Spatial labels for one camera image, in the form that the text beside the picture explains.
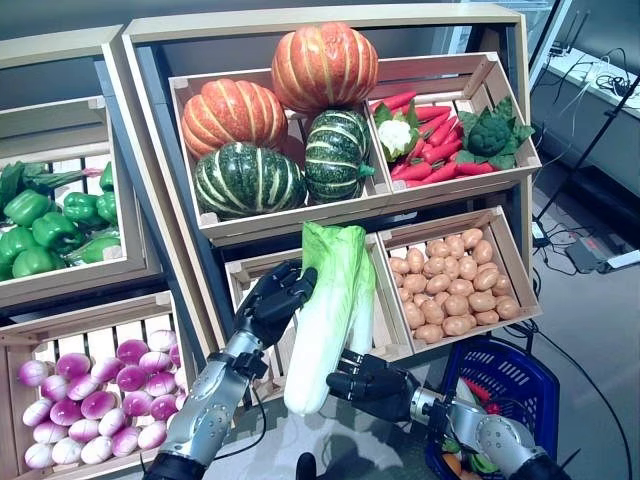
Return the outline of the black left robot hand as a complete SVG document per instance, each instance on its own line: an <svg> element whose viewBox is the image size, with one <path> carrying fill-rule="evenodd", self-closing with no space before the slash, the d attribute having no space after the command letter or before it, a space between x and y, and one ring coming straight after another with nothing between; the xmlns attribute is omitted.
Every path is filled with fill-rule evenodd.
<svg viewBox="0 0 640 480"><path fill-rule="evenodd" d="M276 344L294 313L311 298L318 272L302 260L286 260L264 274L238 307L234 327L256 337L263 349Z"/></svg>

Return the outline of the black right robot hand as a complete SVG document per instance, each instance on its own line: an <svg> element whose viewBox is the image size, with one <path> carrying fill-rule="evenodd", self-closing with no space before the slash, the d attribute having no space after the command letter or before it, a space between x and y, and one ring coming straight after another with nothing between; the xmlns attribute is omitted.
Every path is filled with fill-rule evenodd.
<svg viewBox="0 0 640 480"><path fill-rule="evenodd" d="M337 369L328 374L329 393L378 419L406 422L420 383L407 370L392 367L382 358L344 349Z"/></svg>

